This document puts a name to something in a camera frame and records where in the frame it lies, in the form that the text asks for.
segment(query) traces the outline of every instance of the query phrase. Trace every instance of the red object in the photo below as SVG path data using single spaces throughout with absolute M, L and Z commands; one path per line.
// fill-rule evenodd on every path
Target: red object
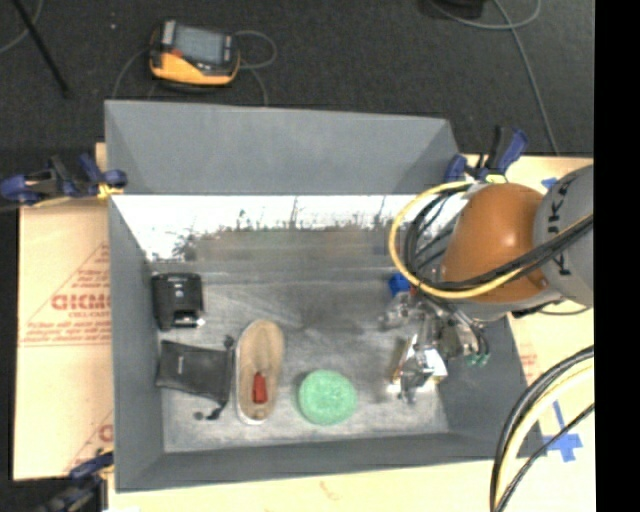
M 261 373 L 253 376 L 253 392 L 252 399 L 254 404 L 267 403 L 267 380 Z

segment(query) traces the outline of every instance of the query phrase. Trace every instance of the yellow cable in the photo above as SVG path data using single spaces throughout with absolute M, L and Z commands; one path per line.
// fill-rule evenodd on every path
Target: yellow cable
M 513 433 L 513 436 L 509 440 L 506 449 L 504 451 L 504 456 L 502 458 L 502 467 L 500 468 L 500 472 L 498 473 L 498 477 L 496 479 L 496 496 L 494 506 L 500 502 L 502 498 L 502 494 L 504 493 L 506 486 L 508 485 L 508 480 L 504 478 L 504 475 L 508 474 L 508 468 L 513 464 L 515 459 L 517 458 L 518 451 L 520 450 L 520 446 L 524 441 L 524 438 L 531 430 L 531 427 L 539 420 L 542 413 L 553 403 L 558 397 L 569 389 L 577 386 L 581 382 L 587 380 L 594 375 L 594 362 L 593 360 L 587 366 L 580 368 L 578 371 L 572 373 L 571 375 L 565 377 L 558 384 L 548 389 L 536 402 L 530 411 L 524 416 L 518 427 Z
M 420 201 L 422 201 L 425 197 L 439 194 L 441 192 L 446 192 L 448 190 L 458 190 L 469 187 L 470 183 L 466 181 L 457 181 L 453 183 L 444 183 L 442 185 L 438 185 L 436 187 L 430 188 L 416 196 L 412 199 L 396 216 L 391 224 L 391 229 L 389 231 L 389 254 L 391 255 L 391 259 L 393 260 L 393 264 L 400 271 L 400 273 L 414 286 L 417 286 L 420 290 L 425 293 L 434 295 L 436 297 L 441 297 L 443 299 L 466 299 L 469 297 L 475 297 L 477 295 L 481 295 L 483 293 L 494 290 L 498 286 L 509 281 L 513 276 L 515 276 L 521 269 L 516 269 L 508 274 L 500 276 L 488 283 L 485 283 L 481 286 L 477 286 L 470 290 L 460 290 L 460 291 L 444 291 L 438 288 L 434 288 L 420 281 L 416 276 L 414 276 L 407 267 L 404 266 L 402 260 L 398 256 L 398 252 L 396 251 L 396 234 L 398 232 L 398 228 L 400 227 L 400 223 L 406 217 L 407 213 Z

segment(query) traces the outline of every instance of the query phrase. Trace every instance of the black wallet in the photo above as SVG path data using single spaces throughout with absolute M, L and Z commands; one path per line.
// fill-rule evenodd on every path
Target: black wallet
M 225 341 L 226 350 L 212 350 L 162 340 L 155 384 L 218 402 L 207 419 L 218 419 L 229 401 L 234 369 L 235 343 Z

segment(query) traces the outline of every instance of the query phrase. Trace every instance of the bin floor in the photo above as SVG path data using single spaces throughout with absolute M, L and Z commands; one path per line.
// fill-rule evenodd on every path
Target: bin floor
M 279 394 L 271 417 L 260 426 L 249 426 L 236 415 L 233 390 L 221 417 L 208 421 L 194 415 L 208 415 L 215 403 L 164 389 L 167 452 L 447 431 L 435 385 L 427 384 L 413 406 L 398 399 L 397 390 L 389 389 L 389 376 L 402 344 L 417 324 L 386 332 L 379 329 L 378 316 L 390 300 L 382 275 L 349 281 L 225 284 L 212 273 L 204 274 L 203 281 L 205 325 L 161 333 L 158 341 L 221 349 L 226 335 L 237 339 L 252 321 L 274 321 L 286 339 Z M 354 384 L 358 408 L 347 421 L 317 426 L 300 414 L 298 387 L 304 376 L 316 369 L 336 370 Z

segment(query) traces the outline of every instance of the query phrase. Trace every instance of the gray bin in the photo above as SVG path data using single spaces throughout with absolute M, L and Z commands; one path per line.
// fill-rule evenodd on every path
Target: gray bin
M 144 226 L 128 209 L 152 196 L 149 204 L 160 212 L 165 198 L 169 219 L 171 208 L 203 200 L 215 205 L 226 197 L 241 205 L 252 197 L 324 196 L 344 219 L 350 198 L 397 200 L 441 182 L 457 152 L 446 121 L 139 101 L 109 101 L 105 109 L 108 167 L 130 177 L 109 211 L 118 490 L 493 457 L 502 423 L 526 387 L 506 321 L 489 328 L 485 368 L 452 362 L 450 376 L 420 395 L 414 410 L 380 391 L 394 337 L 407 333 L 373 327 L 391 298 L 385 280 L 393 272 L 379 217 L 355 229 L 238 230 L 221 249 L 201 237 L 192 257 L 172 261 L 153 255 L 142 240 Z M 176 195 L 182 199 L 169 201 Z M 170 270 L 204 277 L 204 328 L 169 334 L 156 328 L 150 276 Z M 274 413 L 271 423 L 244 426 L 232 407 L 218 422 L 196 422 L 192 411 L 211 407 L 206 399 L 154 386 L 160 339 L 213 346 L 265 314 L 287 337 L 280 416 Z M 301 423 L 296 385 L 318 367 L 340 370 L 360 390 L 352 423 L 329 429 Z

